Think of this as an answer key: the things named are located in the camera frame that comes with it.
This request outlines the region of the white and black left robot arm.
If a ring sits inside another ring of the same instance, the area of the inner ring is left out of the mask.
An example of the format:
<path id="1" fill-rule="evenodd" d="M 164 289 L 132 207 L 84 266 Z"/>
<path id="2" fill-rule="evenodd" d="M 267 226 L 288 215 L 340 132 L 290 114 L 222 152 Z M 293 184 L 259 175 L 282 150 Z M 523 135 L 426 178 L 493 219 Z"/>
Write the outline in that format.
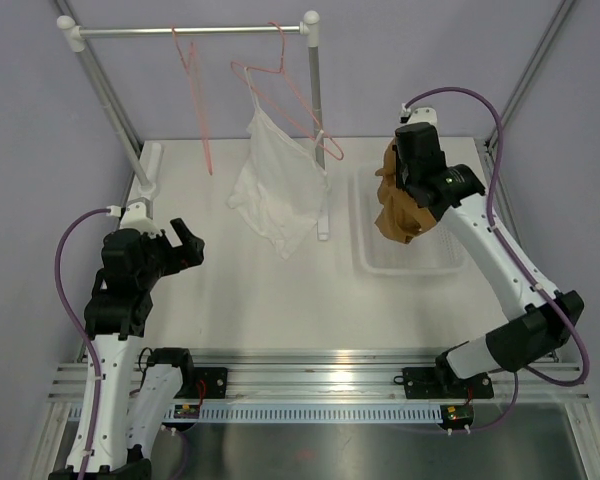
<path id="1" fill-rule="evenodd" d="M 131 392 L 153 288 L 204 260 L 203 240 L 180 218 L 170 224 L 177 246 L 164 232 L 109 233 L 84 317 L 66 310 L 87 348 L 88 371 L 76 437 L 52 479 L 150 478 L 151 453 L 169 404 L 195 388 L 189 351 L 163 347 L 149 355 L 140 390 Z"/>

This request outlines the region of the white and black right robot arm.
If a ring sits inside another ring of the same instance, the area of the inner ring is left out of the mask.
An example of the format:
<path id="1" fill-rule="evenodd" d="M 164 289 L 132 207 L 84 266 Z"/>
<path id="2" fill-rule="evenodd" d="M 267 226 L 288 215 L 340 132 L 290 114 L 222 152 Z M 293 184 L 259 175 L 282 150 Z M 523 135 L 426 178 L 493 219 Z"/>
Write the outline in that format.
<path id="1" fill-rule="evenodd" d="M 485 186 L 471 168 L 447 165 L 434 125 L 403 125 L 394 140 L 397 187 L 463 245 L 506 318 L 502 326 L 436 358 L 436 389 L 445 397 L 462 397 L 477 392 L 487 373 L 517 372 L 562 347 L 584 310 L 581 296 L 561 292 L 535 268 L 504 225 L 489 214 Z"/>

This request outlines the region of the tan tank top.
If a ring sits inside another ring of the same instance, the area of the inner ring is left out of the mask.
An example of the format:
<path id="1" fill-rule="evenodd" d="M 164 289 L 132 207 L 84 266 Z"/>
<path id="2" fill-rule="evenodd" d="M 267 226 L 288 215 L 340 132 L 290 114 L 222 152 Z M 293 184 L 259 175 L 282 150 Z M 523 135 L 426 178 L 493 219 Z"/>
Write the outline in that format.
<path id="1" fill-rule="evenodd" d="M 377 198 L 382 205 L 375 225 L 385 238 L 409 244 L 437 225 L 437 220 L 429 210 L 420 208 L 408 193 L 397 188 L 394 139 L 387 146 L 383 165 L 375 175 L 381 178 Z"/>

